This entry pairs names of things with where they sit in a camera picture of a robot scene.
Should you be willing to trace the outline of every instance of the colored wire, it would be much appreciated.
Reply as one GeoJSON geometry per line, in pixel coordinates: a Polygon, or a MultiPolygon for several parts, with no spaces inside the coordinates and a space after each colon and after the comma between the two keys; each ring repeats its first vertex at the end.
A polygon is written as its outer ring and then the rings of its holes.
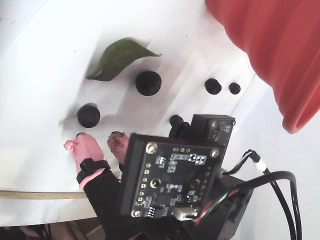
{"type": "Polygon", "coordinates": [[[213,200],[209,201],[204,206],[204,208],[202,209],[201,213],[199,214],[198,219],[195,221],[195,225],[198,225],[202,218],[204,218],[205,216],[209,215],[215,209],[215,207],[218,204],[223,202],[228,197],[231,197],[232,195],[236,194],[238,191],[239,191],[239,189],[234,189],[234,190],[232,190],[230,192],[226,192],[224,195],[221,195],[217,199],[213,199],[213,200]]]}
{"type": "MultiPolygon", "coordinates": [[[[265,171],[263,172],[263,174],[269,174],[270,171],[268,168],[265,169],[265,171]]],[[[279,202],[282,206],[282,209],[284,211],[284,214],[285,214],[285,217],[286,217],[286,221],[288,222],[288,225],[289,225],[289,231],[290,231],[290,239],[291,240],[296,240],[296,229],[295,229],[295,224],[294,224],[294,220],[292,218],[292,215],[291,215],[291,211],[289,209],[289,206],[287,204],[287,201],[279,187],[279,185],[277,184],[276,181],[272,181],[270,182],[276,196],[278,197],[279,199],[279,202]]]]}
{"type": "Polygon", "coordinates": [[[301,227],[301,218],[298,204],[297,196],[297,183],[296,177],[293,173],[289,171],[276,171],[267,173],[263,176],[259,176],[252,180],[238,184],[236,187],[239,188],[239,192],[246,192],[257,187],[260,187],[264,184],[268,184],[277,180],[287,179],[290,181],[290,190],[291,190],[291,200],[293,206],[293,213],[295,218],[295,227],[296,227],[296,239],[302,240],[302,227],[301,227]]]}

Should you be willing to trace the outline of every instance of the white surface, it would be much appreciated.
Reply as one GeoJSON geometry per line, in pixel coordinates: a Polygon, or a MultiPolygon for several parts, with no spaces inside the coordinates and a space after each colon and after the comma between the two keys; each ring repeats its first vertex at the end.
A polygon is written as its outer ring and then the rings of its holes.
{"type": "Polygon", "coordinates": [[[0,59],[46,0],[0,1],[0,59]]]}
{"type": "MultiPolygon", "coordinates": [[[[238,131],[231,137],[222,164],[230,170],[248,149],[255,150],[270,171],[295,174],[302,222],[303,239],[319,239],[319,172],[320,112],[298,133],[291,135],[282,128],[282,115],[272,89],[260,101],[238,131]]],[[[252,163],[243,165],[235,177],[249,180],[261,176],[252,163]]],[[[278,181],[292,210],[289,181],[278,181]]],[[[289,228],[271,185],[256,188],[232,240],[289,240],[289,228]]]]}
{"type": "MultiPolygon", "coordinates": [[[[204,1],[48,0],[0,61],[0,188],[80,191],[74,162],[63,148],[79,132],[97,139],[118,174],[106,144],[114,130],[167,136],[174,114],[186,121],[193,114],[232,114],[240,119],[238,129],[267,89],[256,77],[248,88],[253,77],[248,57],[230,42],[204,1]],[[111,82],[86,80],[103,50],[123,37],[134,37],[162,56],[134,62],[111,82]],[[151,97],[139,95],[134,86],[144,70],[162,77],[160,91],[151,97]],[[204,88],[210,77],[222,85],[218,95],[204,88]],[[234,81],[241,86],[238,95],[228,90],[234,81]],[[245,92],[248,97],[240,101],[245,92]],[[86,103],[96,103],[101,113],[92,129],[76,118],[86,103]]],[[[0,216],[0,226],[10,226],[94,212],[88,200],[1,199],[0,216]],[[66,212],[69,204],[79,207],[66,212]]]]}

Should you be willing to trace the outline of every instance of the red container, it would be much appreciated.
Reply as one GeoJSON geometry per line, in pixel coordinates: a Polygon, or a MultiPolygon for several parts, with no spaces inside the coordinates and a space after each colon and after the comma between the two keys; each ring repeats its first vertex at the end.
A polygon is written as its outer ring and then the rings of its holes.
{"type": "Polygon", "coordinates": [[[299,131],[320,109],[320,0],[206,0],[231,41],[268,83],[299,131]]]}

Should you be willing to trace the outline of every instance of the black rubber band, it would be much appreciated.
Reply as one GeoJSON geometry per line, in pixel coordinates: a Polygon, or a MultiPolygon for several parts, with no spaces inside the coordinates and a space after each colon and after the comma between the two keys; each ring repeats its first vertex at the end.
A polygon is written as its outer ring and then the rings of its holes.
{"type": "Polygon", "coordinates": [[[76,180],[80,184],[83,179],[94,174],[98,169],[110,169],[106,160],[94,161],[92,158],[86,158],[80,163],[81,171],[76,176],[76,180]]]}

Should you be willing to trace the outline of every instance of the black wire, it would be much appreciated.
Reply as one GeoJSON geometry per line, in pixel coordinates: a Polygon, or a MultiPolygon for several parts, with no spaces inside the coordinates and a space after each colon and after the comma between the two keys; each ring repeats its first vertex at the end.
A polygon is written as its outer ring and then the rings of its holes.
{"type": "MultiPolygon", "coordinates": [[[[248,154],[249,152],[251,152],[251,150],[249,149],[248,151],[246,151],[243,155],[242,158],[248,154]]],[[[239,164],[237,164],[236,166],[234,166],[234,168],[232,168],[230,171],[226,171],[223,172],[222,175],[233,175],[236,174],[237,172],[239,172],[239,170],[241,169],[241,167],[245,164],[245,162],[248,160],[248,158],[250,157],[250,154],[248,156],[246,156],[241,162],[239,162],[239,164]]]]}
{"type": "MultiPolygon", "coordinates": [[[[270,173],[270,171],[268,168],[266,168],[265,171],[263,172],[263,174],[269,174],[269,173],[270,173]]],[[[286,221],[288,222],[288,225],[289,225],[290,238],[291,238],[291,240],[296,240],[296,228],[295,228],[294,220],[292,218],[291,211],[289,209],[287,201],[286,201],[284,195],[282,194],[282,191],[281,191],[279,185],[277,184],[277,182],[272,181],[272,182],[270,182],[270,184],[271,184],[276,196],[278,197],[279,202],[280,202],[282,209],[284,211],[286,221]]]]}
{"type": "Polygon", "coordinates": [[[293,213],[294,213],[295,226],[296,226],[296,239],[302,240],[301,218],[300,218],[298,196],[297,196],[297,182],[296,182],[296,177],[293,173],[289,171],[275,171],[275,172],[267,173],[263,176],[259,176],[252,180],[240,183],[235,187],[235,189],[239,189],[239,192],[246,192],[248,190],[255,189],[262,185],[265,185],[277,180],[282,180],[282,179],[287,179],[290,181],[291,200],[292,200],[293,213]]]}

